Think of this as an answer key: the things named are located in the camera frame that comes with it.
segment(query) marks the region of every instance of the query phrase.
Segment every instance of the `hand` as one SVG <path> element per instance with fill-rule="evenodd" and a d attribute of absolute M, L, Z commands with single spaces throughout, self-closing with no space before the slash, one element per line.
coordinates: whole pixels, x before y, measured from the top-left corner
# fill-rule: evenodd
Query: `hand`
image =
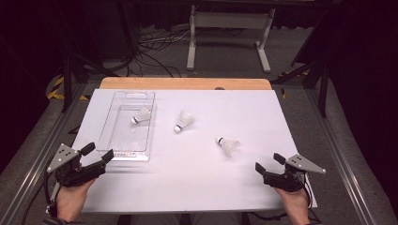
<path fill-rule="evenodd" d="M 309 224 L 308 219 L 308 197 L 304 189 L 296 192 L 287 192 L 285 190 L 274 188 L 281 196 L 284 210 L 294 225 Z"/>
<path fill-rule="evenodd" d="M 95 179 L 88 181 L 78 187 L 61 187 L 56 196 L 56 206 L 58 218 L 72 222 L 80 215 L 83 209 L 87 191 L 94 183 Z"/>

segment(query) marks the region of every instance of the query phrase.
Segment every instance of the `white feather shuttlecock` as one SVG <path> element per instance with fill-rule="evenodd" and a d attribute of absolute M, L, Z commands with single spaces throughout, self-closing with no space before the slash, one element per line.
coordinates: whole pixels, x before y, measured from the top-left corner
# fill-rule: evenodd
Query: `white feather shuttlecock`
<path fill-rule="evenodd" d="M 222 137 L 217 138 L 217 143 L 222 147 L 222 149 L 225 151 L 225 154 L 230 158 L 237 153 L 237 148 L 240 145 L 239 141 L 228 140 Z"/>
<path fill-rule="evenodd" d="M 182 130 L 182 128 L 188 126 L 194 121 L 195 118 L 189 112 L 181 111 L 178 117 L 178 121 L 176 122 L 175 132 L 179 133 Z"/>
<path fill-rule="evenodd" d="M 143 106 L 140 111 L 134 117 L 132 117 L 131 122 L 133 124 L 138 124 L 142 121 L 149 120 L 150 114 L 151 111 L 147 107 Z"/>

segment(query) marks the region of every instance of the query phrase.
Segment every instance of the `clear plastic tray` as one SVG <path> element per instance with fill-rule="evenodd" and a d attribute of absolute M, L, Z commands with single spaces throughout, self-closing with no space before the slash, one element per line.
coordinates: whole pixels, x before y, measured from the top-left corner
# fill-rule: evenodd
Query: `clear plastic tray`
<path fill-rule="evenodd" d="M 149 118 L 133 124 L 131 119 L 144 107 L 150 111 Z M 103 155 L 113 149 L 115 157 L 112 161 L 148 161 L 155 114 L 154 92 L 115 92 L 99 138 L 98 151 Z"/>

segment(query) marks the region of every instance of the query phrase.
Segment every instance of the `gray floor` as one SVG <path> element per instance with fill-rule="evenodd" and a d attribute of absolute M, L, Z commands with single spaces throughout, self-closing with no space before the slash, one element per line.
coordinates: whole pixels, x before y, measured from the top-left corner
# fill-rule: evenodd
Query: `gray floor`
<path fill-rule="evenodd" d="M 257 52 L 253 47 L 260 33 L 244 31 L 231 36 L 221 31 L 205 31 L 197 38 L 195 69 L 186 70 L 189 42 L 181 39 L 161 51 L 150 51 L 152 57 L 162 64 L 177 68 L 183 77 L 221 78 L 265 78 L 274 80 L 283 71 L 291 71 L 290 63 L 298 52 L 311 29 L 272 29 L 266 45 L 266 53 L 271 73 L 262 71 Z M 156 65 L 156 62 L 143 56 L 142 61 Z M 144 76 L 165 76 L 163 67 L 130 64 L 134 74 Z M 118 74 L 126 75 L 121 69 Z M 75 90 L 84 89 L 84 95 L 91 95 L 100 85 L 100 75 L 91 76 L 87 85 L 75 84 Z M 286 97 L 282 97 L 281 88 Z M 303 90 L 299 80 L 289 84 L 274 85 L 281 102 L 284 116 L 291 130 L 298 151 L 316 164 L 327 169 L 327 174 L 311 173 L 311 184 L 318 207 L 316 215 L 324 224 L 398 224 L 390 202 L 366 164 L 349 126 L 344 112 L 329 84 L 327 119 L 319 116 L 314 106 L 318 88 Z M 75 134 L 69 131 L 78 127 L 83 120 L 89 100 L 76 100 L 70 109 L 61 113 L 63 102 L 51 99 L 20 151 L 0 176 L 0 216 L 1 224 L 21 224 L 23 212 L 34 198 L 34 193 L 42 183 L 40 162 L 60 144 L 72 144 Z M 46 203 L 43 191 L 33 201 L 25 224 L 39 224 L 47 217 L 44 214 Z M 274 216 L 280 211 L 258 212 L 262 216 Z M 118 215 L 83 214 L 81 220 L 89 224 L 116 224 Z M 252 224 L 289 224 L 287 218 L 281 221 L 262 221 L 250 216 Z"/>

